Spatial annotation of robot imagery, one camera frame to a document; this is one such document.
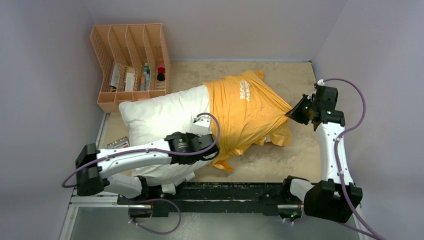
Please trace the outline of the white pillow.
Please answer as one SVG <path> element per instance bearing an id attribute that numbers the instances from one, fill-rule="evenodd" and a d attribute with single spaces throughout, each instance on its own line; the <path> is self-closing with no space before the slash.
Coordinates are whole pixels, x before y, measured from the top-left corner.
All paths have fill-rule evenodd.
<path id="1" fill-rule="evenodd" d="M 129 128 L 130 145 L 145 145 L 175 132 L 194 133 L 193 120 L 210 111 L 210 96 L 205 85 L 164 96 L 125 101 L 119 104 L 124 123 Z M 193 164 L 168 164 L 137 167 L 132 176 L 142 176 L 148 186 L 160 186 L 166 194 L 176 193 L 176 187 L 195 177 L 194 172 L 210 161 Z"/>

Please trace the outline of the orange Mickey Mouse pillowcase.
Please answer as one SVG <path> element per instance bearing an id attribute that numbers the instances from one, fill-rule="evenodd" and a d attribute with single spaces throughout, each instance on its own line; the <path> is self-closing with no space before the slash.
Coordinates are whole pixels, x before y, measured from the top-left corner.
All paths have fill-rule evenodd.
<path id="1" fill-rule="evenodd" d="M 202 85 L 209 94 L 209 112 L 218 120 L 211 130 L 220 130 L 220 152 L 212 166 L 231 172 L 229 158 L 241 156 L 251 145 L 291 145 L 286 114 L 292 107 L 265 83 L 263 71 L 246 70 Z"/>

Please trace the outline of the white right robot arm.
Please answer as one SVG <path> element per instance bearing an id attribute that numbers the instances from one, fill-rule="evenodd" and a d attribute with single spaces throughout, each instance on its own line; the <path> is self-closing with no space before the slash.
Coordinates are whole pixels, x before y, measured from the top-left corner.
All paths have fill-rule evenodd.
<path id="1" fill-rule="evenodd" d="M 336 109 L 338 90 L 315 84 L 314 93 L 303 94 L 302 99 L 286 116 L 291 120 L 313 125 L 320 152 L 320 180 L 288 176 L 283 181 L 280 196 L 288 204 L 300 200 L 303 213 L 345 224 L 363 198 L 363 191 L 355 185 L 348 170 L 343 132 L 345 115 Z"/>

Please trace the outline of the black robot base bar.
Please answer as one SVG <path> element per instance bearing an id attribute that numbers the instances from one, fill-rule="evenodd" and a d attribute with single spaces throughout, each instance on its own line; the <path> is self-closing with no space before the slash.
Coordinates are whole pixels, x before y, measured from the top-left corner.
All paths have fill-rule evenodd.
<path id="1" fill-rule="evenodd" d="M 170 213 L 262 214 L 296 221 L 303 203 L 289 193 L 289 179 L 283 182 L 183 182 L 176 193 L 164 193 L 160 186 L 148 187 L 148 195 L 133 199 L 118 196 L 118 204 L 147 205 L 129 208 L 131 218 L 168 217 Z"/>

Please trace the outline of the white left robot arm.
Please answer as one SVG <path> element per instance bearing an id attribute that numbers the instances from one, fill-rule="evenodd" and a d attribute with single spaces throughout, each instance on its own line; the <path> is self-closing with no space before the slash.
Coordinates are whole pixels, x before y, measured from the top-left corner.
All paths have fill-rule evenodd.
<path id="1" fill-rule="evenodd" d="M 136 176 L 124 180 L 123 171 L 153 165 L 192 165 L 218 156 L 220 148 L 213 134 L 174 132 L 149 144 L 118 149 L 97 149 L 85 145 L 75 160 L 76 192 L 80 197 L 105 190 L 123 195 L 138 205 L 149 199 L 147 179 Z"/>

